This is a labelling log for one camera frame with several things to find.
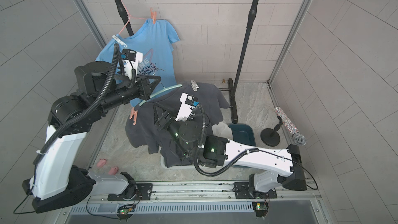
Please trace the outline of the salmon pink clothespin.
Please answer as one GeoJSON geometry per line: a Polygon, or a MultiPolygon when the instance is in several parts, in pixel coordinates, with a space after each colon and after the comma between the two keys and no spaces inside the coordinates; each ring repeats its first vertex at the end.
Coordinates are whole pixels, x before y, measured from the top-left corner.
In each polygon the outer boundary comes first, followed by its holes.
{"type": "Polygon", "coordinates": [[[129,116],[129,119],[130,119],[131,121],[133,121],[133,125],[136,125],[136,122],[137,122],[137,114],[138,114],[138,111],[135,110],[135,108],[133,107],[133,108],[131,109],[130,116],[129,116]]]}

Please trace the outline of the light blue printed t-shirt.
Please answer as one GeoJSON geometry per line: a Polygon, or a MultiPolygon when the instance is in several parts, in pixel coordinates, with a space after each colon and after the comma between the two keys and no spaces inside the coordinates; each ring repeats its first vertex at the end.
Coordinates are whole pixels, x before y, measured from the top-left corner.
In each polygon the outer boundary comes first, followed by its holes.
{"type": "Polygon", "coordinates": [[[138,64],[136,70],[138,74],[161,77],[155,93],[176,85],[172,44],[180,41],[180,38],[168,21],[157,20],[153,23],[153,20],[147,19],[133,36],[116,36],[125,44],[119,45],[120,50],[127,48],[143,54],[143,61],[138,64]]]}

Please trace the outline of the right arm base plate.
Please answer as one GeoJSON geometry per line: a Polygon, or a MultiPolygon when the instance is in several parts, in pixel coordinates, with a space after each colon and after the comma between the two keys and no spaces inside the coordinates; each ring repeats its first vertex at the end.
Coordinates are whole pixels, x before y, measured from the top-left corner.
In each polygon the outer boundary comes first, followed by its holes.
{"type": "Polygon", "coordinates": [[[260,192],[255,190],[254,186],[251,186],[248,181],[235,182],[233,187],[236,199],[276,199],[277,193],[275,189],[271,189],[268,192],[260,192]]]}

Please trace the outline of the pink wire hanger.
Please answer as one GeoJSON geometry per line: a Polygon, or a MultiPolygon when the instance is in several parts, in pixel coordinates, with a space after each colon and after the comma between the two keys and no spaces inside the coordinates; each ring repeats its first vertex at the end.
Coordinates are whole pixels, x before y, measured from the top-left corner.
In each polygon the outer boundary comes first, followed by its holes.
{"type": "Polygon", "coordinates": [[[134,35],[134,32],[133,32],[133,30],[132,30],[132,28],[131,28],[131,19],[145,20],[145,21],[146,21],[147,18],[139,18],[139,17],[133,17],[133,16],[131,16],[131,14],[129,13],[129,11],[128,11],[126,5],[125,5],[124,2],[123,2],[123,0],[120,0],[120,3],[121,3],[121,6],[122,6],[122,9],[124,10],[124,13],[125,13],[125,16],[126,16],[126,20],[123,21],[123,22],[124,22],[124,27],[123,27],[123,29],[120,31],[119,34],[121,34],[122,31],[123,31],[124,29],[126,29],[126,31],[127,31],[127,33],[129,34],[129,36],[133,36],[133,35],[134,35]]]}

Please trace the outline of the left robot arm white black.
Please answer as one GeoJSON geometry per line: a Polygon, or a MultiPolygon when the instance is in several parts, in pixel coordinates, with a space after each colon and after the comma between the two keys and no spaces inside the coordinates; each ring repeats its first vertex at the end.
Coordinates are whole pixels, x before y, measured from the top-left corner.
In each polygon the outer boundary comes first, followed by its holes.
{"type": "Polygon", "coordinates": [[[96,176],[74,161],[95,122],[133,99],[150,98],[161,78],[140,75],[142,61],[142,53],[114,44],[110,62],[94,61],[75,68],[78,89],[53,103],[46,141],[33,162],[34,174],[22,184],[26,195],[33,197],[34,213],[73,206],[95,195],[115,195],[122,200],[137,196],[136,182],[128,173],[96,176]]]}

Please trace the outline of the grey clothespin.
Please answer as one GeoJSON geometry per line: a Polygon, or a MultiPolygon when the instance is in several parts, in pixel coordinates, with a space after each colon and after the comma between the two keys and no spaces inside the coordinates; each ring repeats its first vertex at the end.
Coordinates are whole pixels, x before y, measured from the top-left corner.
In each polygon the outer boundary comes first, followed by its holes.
{"type": "Polygon", "coordinates": [[[198,92],[198,89],[200,88],[194,80],[191,80],[191,87],[194,92],[198,92]]]}

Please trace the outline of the white clothespin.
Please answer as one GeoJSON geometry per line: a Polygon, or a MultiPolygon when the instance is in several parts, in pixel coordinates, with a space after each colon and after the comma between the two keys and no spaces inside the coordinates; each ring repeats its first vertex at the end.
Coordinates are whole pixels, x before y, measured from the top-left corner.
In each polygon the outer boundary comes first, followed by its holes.
{"type": "Polygon", "coordinates": [[[123,42],[117,35],[113,35],[112,39],[115,40],[122,47],[127,48],[127,44],[123,42]]]}

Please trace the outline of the dark garment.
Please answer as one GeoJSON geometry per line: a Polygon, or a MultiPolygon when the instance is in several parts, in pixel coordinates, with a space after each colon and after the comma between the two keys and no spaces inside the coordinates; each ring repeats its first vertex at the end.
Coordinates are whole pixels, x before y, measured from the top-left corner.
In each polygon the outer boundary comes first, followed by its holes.
{"type": "Polygon", "coordinates": [[[212,84],[198,83],[198,92],[192,90],[190,83],[183,84],[182,87],[165,92],[158,95],[155,99],[143,104],[135,106],[138,111],[136,125],[128,119],[126,121],[125,131],[130,144],[138,148],[140,146],[148,146],[148,153],[160,152],[164,158],[164,164],[167,168],[174,166],[190,166],[193,160],[183,158],[179,148],[172,141],[171,135],[164,130],[158,130],[154,125],[153,106],[160,104],[172,113],[177,113],[180,106],[180,97],[183,93],[193,95],[199,99],[199,104],[205,110],[206,114],[206,134],[212,135],[212,127],[223,121],[221,110],[230,107],[228,101],[222,92],[212,84]]]}

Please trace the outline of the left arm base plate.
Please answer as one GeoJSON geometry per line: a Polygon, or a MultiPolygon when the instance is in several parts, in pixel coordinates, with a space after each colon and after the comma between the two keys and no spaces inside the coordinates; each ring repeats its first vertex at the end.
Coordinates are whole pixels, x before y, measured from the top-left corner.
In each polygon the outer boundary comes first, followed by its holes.
{"type": "Polygon", "coordinates": [[[153,184],[138,183],[134,187],[129,186],[121,195],[109,194],[108,201],[148,201],[151,198],[153,184]]]}

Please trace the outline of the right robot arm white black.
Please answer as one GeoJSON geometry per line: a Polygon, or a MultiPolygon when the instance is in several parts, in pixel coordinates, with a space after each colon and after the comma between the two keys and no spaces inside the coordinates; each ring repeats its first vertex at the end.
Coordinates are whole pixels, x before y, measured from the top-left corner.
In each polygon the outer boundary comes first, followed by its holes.
{"type": "Polygon", "coordinates": [[[217,177],[233,166],[259,169],[262,172],[250,175],[248,181],[248,193],[253,199],[280,186],[293,191],[319,189],[318,185],[308,185],[306,175],[310,172],[303,167],[296,145],[265,149],[209,135],[201,105],[182,106],[178,114],[158,104],[153,110],[155,126],[170,134],[178,157],[192,162],[203,176],[217,177]]]}

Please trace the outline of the mint green hanger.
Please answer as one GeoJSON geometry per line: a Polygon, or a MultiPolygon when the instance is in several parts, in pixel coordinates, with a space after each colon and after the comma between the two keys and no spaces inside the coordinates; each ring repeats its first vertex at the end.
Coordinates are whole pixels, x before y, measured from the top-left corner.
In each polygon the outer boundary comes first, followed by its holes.
{"type": "Polygon", "coordinates": [[[160,95],[160,94],[163,94],[163,93],[165,93],[165,92],[168,92],[168,91],[171,91],[171,90],[180,88],[180,87],[182,87],[182,84],[177,84],[177,85],[173,85],[173,86],[170,86],[170,87],[163,87],[163,89],[159,90],[158,92],[155,92],[155,93],[151,94],[151,95],[150,95],[150,98],[149,98],[148,100],[142,100],[142,101],[139,103],[139,106],[142,106],[143,104],[145,104],[146,102],[148,102],[148,101],[150,101],[150,100],[156,98],[156,97],[157,97],[158,95],[160,95]]]}

